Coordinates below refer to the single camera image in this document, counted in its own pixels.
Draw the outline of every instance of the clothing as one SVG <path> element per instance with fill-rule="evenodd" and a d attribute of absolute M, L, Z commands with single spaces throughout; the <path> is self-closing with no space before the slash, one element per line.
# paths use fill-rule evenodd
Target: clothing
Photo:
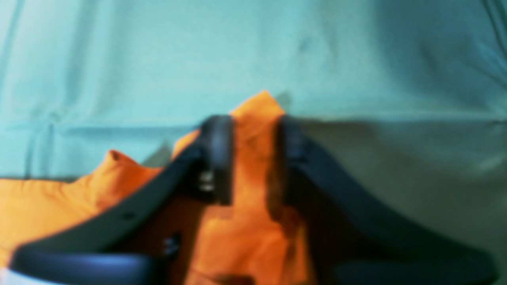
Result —
<path fill-rule="evenodd" d="M 277 119 L 283 114 L 267 92 L 231 113 L 236 142 L 234 202 L 232 206 L 206 208 L 185 284 L 313 282 L 303 220 L 281 201 L 274 204 L 270 201 L 270 206 L 267 205 L 269 191 L 273 191 L 268 173 L 274 167 L 274 132 Z M 195 137 L 194 132 L 182 138 L 174 155 Z M 71 184 L 2 180 L 0 187 L 5 191 L 0 215 L 9 217 L 0 222 L 3 265 L 20 243 L 56 233 L 100 214 L 159 171 L 111 151 L 93 174 Z M 273 207 L 279 212 L 276 221 L 272 218 Z"/>
<path fill-rule="evenodd" d="M 65 230 L 114 206 L 160 169 L 110 151 L 90 175 L 73 183 L 0 180 L 0 267 L 21 244 Z"/>

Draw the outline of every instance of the orange fabric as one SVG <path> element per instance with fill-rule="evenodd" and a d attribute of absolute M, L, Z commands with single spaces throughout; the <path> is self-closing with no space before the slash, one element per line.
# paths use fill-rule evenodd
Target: orange fabric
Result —
<path fill-rule="evenodd" d="M 0 179 L 0 268 L 18 245 L 100 214 L 159 172 L 110 151 L 92 174 L 73 183 Z"/>
<path fill-rule="evenodd" d="M 269 175 L 274 171 L 276 122 L 283 114 L 268 92 L 231 113 L 234 202 L 205 210 L 186 285 L 310 282 L 303 221 L 281 201 L 272 201 L 276 195 L 270 193 L 279 190 Z M 182 138 L 175 153 L 195 137 Z"/>
<path fill-rule="evenodd" d="M 277 199 L 280 189 L 272 175 L 275 125 L 283 110 L 262 92 L 231 115 L 234 202 L 205 210 L 186 285 L 312 283 L 304 223 Z M 174 155 L 197 135 L 181 138 Z M 0 180 L 0 267 L 19 244 L 101 213 L 159 171 L 111 151 L 93 174 L 74 183 Z"/>

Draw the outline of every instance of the teal fabric backdrop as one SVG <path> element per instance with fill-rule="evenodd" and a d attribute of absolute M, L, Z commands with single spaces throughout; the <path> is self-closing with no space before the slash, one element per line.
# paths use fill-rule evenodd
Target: teal fabric backdrop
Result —
<path fill-rule="evenodd" d="M 160 166 L 267 89 L 373 195 L 504 268 L 506 5 L 0 0 L 0 176 L 72 180 L 111 148 Z"/>

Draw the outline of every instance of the orange shirt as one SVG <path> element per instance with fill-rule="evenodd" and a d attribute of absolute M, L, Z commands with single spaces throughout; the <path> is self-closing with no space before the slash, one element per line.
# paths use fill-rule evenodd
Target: orange shirt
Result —
<path fill-rule="evenodd" d="M 283 110 L 267 92 L 231 113 L 233 205 L 206 208 L 185 284 L 229 284 L 237 277 L 261 285 L 312 283 L 304 222 L 273 195 L 279 190 L 271 174 L 281 115 Z M 183 137 L 174 155 L 196 136 L 194 132 Z M 19 244 L 100 214 L 159 171 L 111 151 L 91 175 L 74 183 L 0 180 L 0 267 Z"/>

